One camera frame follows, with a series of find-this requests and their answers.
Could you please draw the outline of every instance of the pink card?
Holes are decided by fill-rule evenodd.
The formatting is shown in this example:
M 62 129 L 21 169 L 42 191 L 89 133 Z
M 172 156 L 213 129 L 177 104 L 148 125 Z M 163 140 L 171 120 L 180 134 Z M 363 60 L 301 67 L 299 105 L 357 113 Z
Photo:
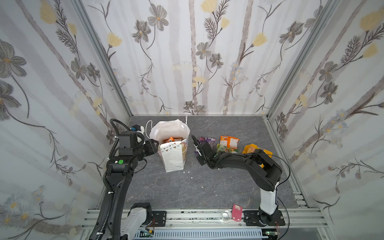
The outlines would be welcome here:
M 232 219 L 236 222 L 241 221 L 241 215 L 243 213 L 243 208 L 239 205 L 234 204 L 232 208 Z

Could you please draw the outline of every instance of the bag handle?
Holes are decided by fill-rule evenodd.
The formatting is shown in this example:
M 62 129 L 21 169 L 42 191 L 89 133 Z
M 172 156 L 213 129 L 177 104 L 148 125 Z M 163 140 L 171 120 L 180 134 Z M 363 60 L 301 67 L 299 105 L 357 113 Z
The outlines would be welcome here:
M 149 138 L 149 136 L 148 136 L 148 134 L 147 134 L 147 125 L 148 125 L 149 122 L 151 122 L 151 131 L 152 131 L 152 128 L 153 128 L 153 127 L 152 127 L 152 123 L 153 123 L 153 122 L 152 122 L 152 120 L 149 120 L 149 121 L 147 122 L 147 124 L 145 124 L 145 135 L 147 136 L 147 138 Z

